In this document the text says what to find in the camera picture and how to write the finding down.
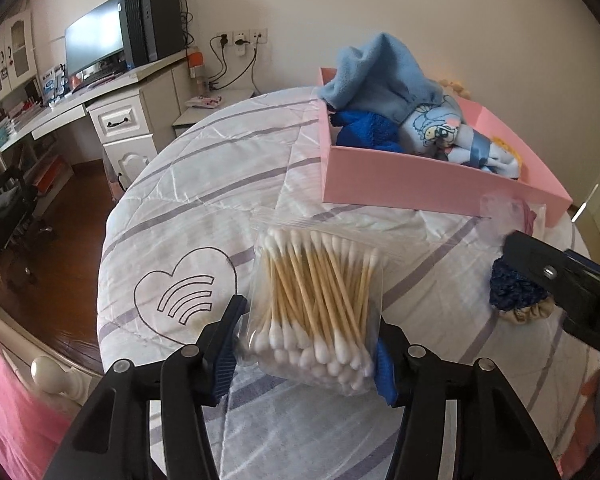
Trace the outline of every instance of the white quilt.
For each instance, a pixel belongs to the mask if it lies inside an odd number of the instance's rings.
[[[573,433],[579,388],[598,366],[597,353],[563,333],[559,309],[523,326],[498,318],[488,280],[499,251],[478,237],[478,219],[322,203],[317,139],[316,89],[297,88],[220,110],[152,161],[107,221],[98,284],[105,370],[119,358],[136,365],[166,358],[218,320],[232,294],[247,295],[256,237],[250,213],[275,208],[391,231],[405,262],[385,273],[386,321],[443,359],[492,358],[557,456]],[[587,254],[566,215],[544,239]],[[153,404],[152,455],[164,467]],[[382,479],[401,416],[375,392],[341,397],[256,367],[239,367],[229,395],[205,410],[222,480]],[[446,440],[442,478],[453,448]]]

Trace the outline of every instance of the cabinet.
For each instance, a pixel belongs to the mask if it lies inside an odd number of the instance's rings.
[[[172,70],[186,66],[183,62],[88,107],[100,142],[124,189],[175,139],[171,125],[180,115],[180,107]]]
[[[31,13],[24,10],[0,25],[0,101],[35,76]]]
[[[113,170],[126,189],[158,154],[153,134],[116,140],[104,145]]]

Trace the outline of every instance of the pink box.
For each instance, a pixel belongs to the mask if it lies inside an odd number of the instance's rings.
[[[335,73],[333,68],[321,68],[318,82],[327,83]],[[481,197],[497,193],[546,204],[546,224],[554,226],[572,203],[562,184],[487,108],[457,100],[470,126],[485,136],[501,138],[520,154],[520,179],[422,156],[335,146],[326,104],[320,102],[322,201],[480,216]]]

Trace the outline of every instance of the computer tower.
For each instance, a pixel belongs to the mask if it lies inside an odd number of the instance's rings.
[[[141,0],[141,5],[149,62],[184,50],[180,0]]]
[[[127,68],[131,70],[136,66],[146,65],[149,57],[144,40],[142,0],[122,0],[119,14]]]

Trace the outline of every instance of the black chair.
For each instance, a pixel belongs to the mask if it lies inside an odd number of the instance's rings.
[[[38,188],[24,181],[24,174],[11,166],[0,173],[0,253],[16,231],[27,224],[38,203]]]
[[[32,232],[31,225],[33,211],[38,203],[38,188],[24,181],[24,174],[18,168],[11,166],[4,173],[0,173],[0,253],[11,243],[14,253],[20,254],[22,263],[16,264],[10,272],[13,276],[7,282],[14,288],[19,288],[24,282],[35,283],[36,277],[26,264],[26,255],[29,252],[27,239],[32,237],[27,232]],[[36,220],[34,236],[48,234],[55,237],[55,231],[45,224],[43,220]]]

